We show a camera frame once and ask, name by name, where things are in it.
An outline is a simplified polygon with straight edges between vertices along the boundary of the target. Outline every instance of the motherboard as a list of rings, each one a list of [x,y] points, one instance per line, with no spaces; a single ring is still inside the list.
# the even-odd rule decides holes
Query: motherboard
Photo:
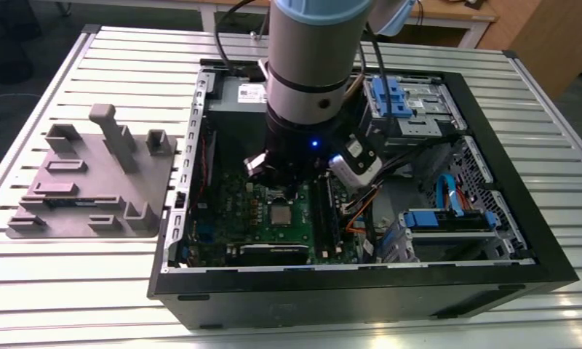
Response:
[[[285,198],[241,172],[223,173],[199,200],[183,258],[195,267],[356,262],[354,236],[338,222],[348,195],[328,174]]]

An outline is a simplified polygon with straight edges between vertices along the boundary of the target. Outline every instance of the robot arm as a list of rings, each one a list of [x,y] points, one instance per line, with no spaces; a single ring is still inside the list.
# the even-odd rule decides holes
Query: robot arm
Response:
[[[271,1],[268,129],[264,152],[244,161],[249,178],[267,186],[293,192],[329,166],[343,182],[359,188],[382,165],[355,125],[344,124],[342,112],[372,7],[374,0]]]

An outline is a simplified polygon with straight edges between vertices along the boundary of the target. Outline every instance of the desk leg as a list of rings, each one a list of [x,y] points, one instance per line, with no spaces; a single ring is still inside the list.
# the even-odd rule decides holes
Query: desk leg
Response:
[[[459,42],[460,49],[474,49],[476,48],[478,42],[483,37],[484,31],[487,30],[488,22],[475,22],[470,29],[467,29],[463,35],[462,41]]]
[[[203,21],[203,31],[208,33],[213,33],[215,30],[215,6],[211,5],[200,5],[200,20]]]

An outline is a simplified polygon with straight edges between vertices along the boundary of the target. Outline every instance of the sticker label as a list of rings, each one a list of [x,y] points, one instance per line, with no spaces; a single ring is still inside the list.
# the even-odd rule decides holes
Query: sticker label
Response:
[[[240,84],[236,95],[237,103],[265,103],[268,101],[261,84]]]
[[[423,103],[419,100],[407,100],[407,106],[410,108],[423,108]]]
[[[364,251],[367,251],[368,255],[372,256],[372,244],[367,239],[364,239],[362,247],[364,248]]]

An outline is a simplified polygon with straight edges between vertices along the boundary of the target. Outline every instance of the wooden desk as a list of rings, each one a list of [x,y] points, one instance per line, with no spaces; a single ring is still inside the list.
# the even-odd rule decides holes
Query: wooden desk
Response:
[[[213,32],[215,13],[228,11],[239,0],[65,0],[65,2],[165,9],[195,9],[200,12],[203,31]],[[422,0],[422,2],[424,7],[423,26],[464,29],[466,34],[459,42],[459,48],[475,48],[490,23],[498,20],[498,15],[491,7],[483,4],[476,11],[463,6],[460,2],[446,0]],[[255,0],[249,5],[239,9],[237,12],[264,14],[268,6],[269,0]],[[416,5],[406,24],[415,25],[419,15],[420,10]]]
[[[200,16],[203,19],[203,30],[213,31],[215,13],[227,11],[237,0],[176,0],[177,2],[193,2],[200,4]],[[487,4],[483,4],[476,11],[463,6],[460,2],[446,0],[422,0],[424,8],[423,25],[432,27],[462,28],[466,34],[459,42],[459,48],[472,49],[480,40],[491,22],[498,20],[498,15]],[[255,0],[237,12],[265,13],[269,0]],[[411,16],[406,21],[407,25],[415,25],[420,16],[420,8],[414,6]]]

